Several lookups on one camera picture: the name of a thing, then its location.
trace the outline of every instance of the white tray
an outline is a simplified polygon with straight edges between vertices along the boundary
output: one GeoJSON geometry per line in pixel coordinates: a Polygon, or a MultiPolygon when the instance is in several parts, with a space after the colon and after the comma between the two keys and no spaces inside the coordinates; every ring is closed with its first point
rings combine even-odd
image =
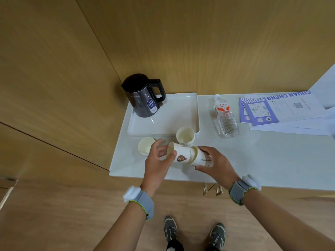
{"type": "Polygon", "coordinates": [[[181,127],[200,132],[198,95],[196,93],[167,94],[163,105],[150,117],[131,113],[128,134],[136,136],[175,135],[181,127]]]}

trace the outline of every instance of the forearm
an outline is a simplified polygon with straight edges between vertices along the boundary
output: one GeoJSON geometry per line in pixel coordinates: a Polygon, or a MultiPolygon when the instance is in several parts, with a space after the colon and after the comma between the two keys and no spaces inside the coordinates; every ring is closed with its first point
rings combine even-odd
{"type": "Polygon", "coordinates": [[[283,251],[335,250],[335,242],[293,216],[258,190],[249,190],[242,202],[283,251]]]}
{"type": "Polygon", "coordinates": [[[129,202],[94,251],[135,250],[145,219],[142,207],[136,202],[129,202]]]}

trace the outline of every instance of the white paper cup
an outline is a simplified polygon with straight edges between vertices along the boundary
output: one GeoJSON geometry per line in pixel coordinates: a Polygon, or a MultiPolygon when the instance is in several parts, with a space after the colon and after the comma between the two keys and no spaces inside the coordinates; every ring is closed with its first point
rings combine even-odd
{"type": "Polygon", "coordinates": [[[155,142],[155,139],[151,137],[143,138],[138,144],[138,150],[142,155],[149,156],[151,145],[155,142]]]}
{"type": "Polygon", "coordinates": [[[195,133],[190,127],[182,127],[177,131],[176,137],[179,144],[191,147],[194,142],[195,133]]]}
{"type": "Polygon", "coordinates": [[[212,157],[204,153],[198,147],[192,146],[195,151],[195,156],[193,160],[189,163],[192,166],[213,166],[212,157]]]}
{"type": "Polygon", "coordinates": [[[193,148],[170,142],[166,151],[166,155],[169,155],[173,151],[177,151],[177,156],[173,161],[175,163],[190,163],[195,156],[195,151],[193,148]]]}

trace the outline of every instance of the qr code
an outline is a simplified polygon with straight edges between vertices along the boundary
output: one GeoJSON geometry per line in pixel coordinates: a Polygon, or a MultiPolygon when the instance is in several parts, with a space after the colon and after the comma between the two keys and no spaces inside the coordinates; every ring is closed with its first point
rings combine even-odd
{"type": "Polygon", "coordinates": [[[299,103],[293,103],[293,106],[295,108],[303,108],[303,105],[299,102],[299,103]]]}

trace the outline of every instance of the plastic water bottle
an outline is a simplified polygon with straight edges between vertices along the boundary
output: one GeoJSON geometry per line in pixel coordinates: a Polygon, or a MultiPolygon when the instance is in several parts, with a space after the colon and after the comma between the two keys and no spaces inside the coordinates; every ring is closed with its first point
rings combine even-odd
{"type": "Polygon", "coordinates": [[[230,111],[227,101],[221,98],[219,94],[214,96],[214,109],[223,135],[227,138],[237,135],[240,132],[239,125],[232,111],[230,111]]]}

